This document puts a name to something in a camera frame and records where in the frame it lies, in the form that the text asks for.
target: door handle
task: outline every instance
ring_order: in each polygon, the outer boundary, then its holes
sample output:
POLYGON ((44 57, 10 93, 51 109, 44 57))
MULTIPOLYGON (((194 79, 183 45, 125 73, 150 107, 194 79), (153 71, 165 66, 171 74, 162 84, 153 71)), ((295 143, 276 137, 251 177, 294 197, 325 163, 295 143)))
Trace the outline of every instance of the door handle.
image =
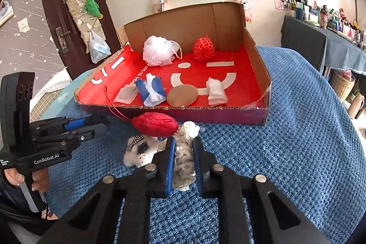
POLYGON ((60 46, 61 46, 61 51, 63 54, 66 54, 68 53, 68 48, 67 48, 67 44, 66 44, 66 41, 65 41, 65 36, 70 34, 70 31, 67 31, 65 33, 62 32, 62 28, 61 27, 57 27, 56 28, 56 34, 57 34, 57 38, 59 39, 59 43, 60 43, 60 46))

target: star pattern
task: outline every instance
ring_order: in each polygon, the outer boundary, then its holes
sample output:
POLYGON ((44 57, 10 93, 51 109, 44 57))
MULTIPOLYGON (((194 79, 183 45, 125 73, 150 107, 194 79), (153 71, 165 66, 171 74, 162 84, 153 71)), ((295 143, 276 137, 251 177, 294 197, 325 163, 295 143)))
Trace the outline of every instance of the star pattern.
POLYGON ((19 71, 34 72, 33 93, 36 94, 64 66, 55 44, 48 38, 44 39, 50 37, 51 32, 45 22, 42 0, 9 0, 9 2, 16 20, 11 18, 1 26, 6 35, 0 35, 0 75, 5 76, 19 71), (24 18, 27 18, 31 28, 27 33, 21 33, 16 24, 24 18), (42 55, 42 59, 37 59, 38 55, 42 55))

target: red plush toy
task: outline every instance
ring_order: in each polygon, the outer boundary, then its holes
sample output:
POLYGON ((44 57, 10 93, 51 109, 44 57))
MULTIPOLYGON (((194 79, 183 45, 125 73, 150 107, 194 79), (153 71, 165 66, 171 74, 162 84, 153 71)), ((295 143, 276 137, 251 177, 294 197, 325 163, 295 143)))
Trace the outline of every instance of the red plush toy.
POLYGON ((215 55, 215 47, 209 37, 198 39, 193 47, 193 56, 201 62, 205 62, 213 58, 215 55))
POLYGON ((170 137, 178 130, 178 123, 169 115, 145 112, 132 118, 132 126, 151 137, 170 137))

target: brown door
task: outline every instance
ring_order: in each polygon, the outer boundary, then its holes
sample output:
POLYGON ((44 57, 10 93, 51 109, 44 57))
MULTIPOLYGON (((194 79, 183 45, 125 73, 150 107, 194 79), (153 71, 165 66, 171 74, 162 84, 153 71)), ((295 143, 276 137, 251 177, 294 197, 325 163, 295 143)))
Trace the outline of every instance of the brown door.
MULTIPOLYGON (((67 4, 63 0, 42 0, 42 2, 52 38, 72 79, 104 61, 102 60, 98 64, 94 64, 90 59, 90 54, 86 54, 86 45, 81 38, 81 33, 69 13, 67 4), (70 31, 70 34, 65 35, 68 50, 66 54, 63 54, 58 35, 56 34, 56 28, 58 27, 62 28, 63 33, 70 31)), ((113 54, 121 48, 121 44, 109 14, 107 3, 105 0, 95 0, 95 2, 99 5, 100 13, 103 14, 100 23, 106 37, 105 41, 113 54)))

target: blue textured blanket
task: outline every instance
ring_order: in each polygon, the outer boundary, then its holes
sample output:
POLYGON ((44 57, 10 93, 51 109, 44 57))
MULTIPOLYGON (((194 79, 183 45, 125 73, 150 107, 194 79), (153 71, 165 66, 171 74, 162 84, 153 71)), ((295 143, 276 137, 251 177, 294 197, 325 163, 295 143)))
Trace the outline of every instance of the blue textured blanket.
MULTIPOLYGON (((358 135, 332 88, 305 59, 289 49, 258 50, 272 78, 267 125, 199 123, 206 129, 200 133, 204 147, 240 175, 265 174, 331 243, 343 244, 366 211, 366 160, 358 135)), ((72 99, 59 115, 85 112, 72 99)), ((59 217, 104 175, 134 171, 122 160, 136 131, 110 119, 106 136, 83 143, 70 161, 50 168, 47 197, 59 217)), ((195 186, 152 200, 151 243, 217 243, 217 224, 215 200, 200 199, 195 186)))

